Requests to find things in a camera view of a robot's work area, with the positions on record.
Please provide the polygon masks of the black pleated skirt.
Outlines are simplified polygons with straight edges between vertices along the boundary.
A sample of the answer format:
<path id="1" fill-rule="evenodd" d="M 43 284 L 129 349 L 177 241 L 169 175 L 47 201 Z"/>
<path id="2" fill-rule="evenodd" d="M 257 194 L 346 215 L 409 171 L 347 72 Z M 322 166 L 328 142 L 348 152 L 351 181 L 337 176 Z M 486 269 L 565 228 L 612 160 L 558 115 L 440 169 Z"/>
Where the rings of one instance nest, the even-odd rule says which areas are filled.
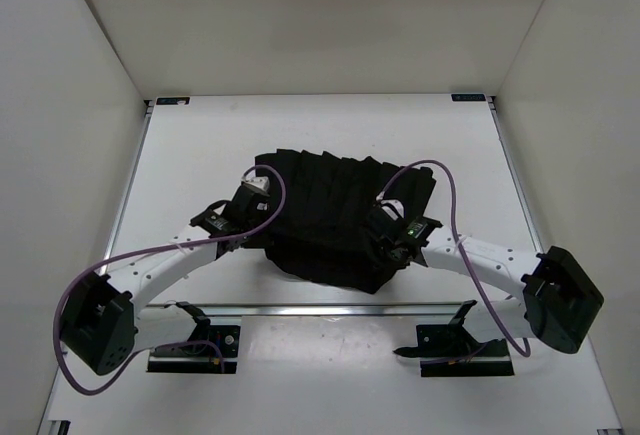
<path id="1" fill-rule="evenodd" d="M 289 275 L 367 294 L 404 269 L 374 252 L 364 221 L 380 192 L 401 202 L 407 218 L 423 214 L 436 185 L 430 168 L 402 173 L 372 157 L 290 149 L 259 154 L 255 164 L 279 215 L 247 248 Z"/>

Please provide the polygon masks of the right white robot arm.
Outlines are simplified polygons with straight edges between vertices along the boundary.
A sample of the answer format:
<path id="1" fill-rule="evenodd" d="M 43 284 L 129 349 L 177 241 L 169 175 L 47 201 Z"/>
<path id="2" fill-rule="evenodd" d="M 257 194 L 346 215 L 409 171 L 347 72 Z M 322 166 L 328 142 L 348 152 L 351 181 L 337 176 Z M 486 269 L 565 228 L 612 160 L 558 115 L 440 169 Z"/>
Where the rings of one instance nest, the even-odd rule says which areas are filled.
<path id="1" fill-rule="evenodd" d="M 525 338 L 564 354 L 579 351 L 604 296 L 569 251 L 514 250 L 462 236 L 424 216 L 407 220 L 397 206 L 378 203 L 365 219 L 375 258 L 465 275 L 477 288 L 492 286 L 507 295 L 491 301 L 481 294 L 460 307 L 448 331 L 453 351 L 467 356 L 484 342 Z"/>

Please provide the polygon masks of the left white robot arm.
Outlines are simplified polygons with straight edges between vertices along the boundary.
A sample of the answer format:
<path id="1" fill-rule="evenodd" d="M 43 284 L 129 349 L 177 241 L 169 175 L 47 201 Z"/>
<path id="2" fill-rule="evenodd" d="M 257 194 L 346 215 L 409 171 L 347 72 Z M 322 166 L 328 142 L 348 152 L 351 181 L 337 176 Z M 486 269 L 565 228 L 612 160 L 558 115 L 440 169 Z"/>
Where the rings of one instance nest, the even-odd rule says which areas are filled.
<path id="1" fill-rule="evenodd" d="M 203 350 L 209 321 L 202 310 L 188 302 L 161 308 L 150 303 L 253 236 L 276 203 L 269 185 L 265 176 L 245 179 L 230 202 L 216 202 L 193 217 L 164 251 L 130 256 L 103 275 L 83 275 L 59 303 L 55 346 L 66 346 L 100 376 L 141 350 L 176 343 L 188 353 Z"/>

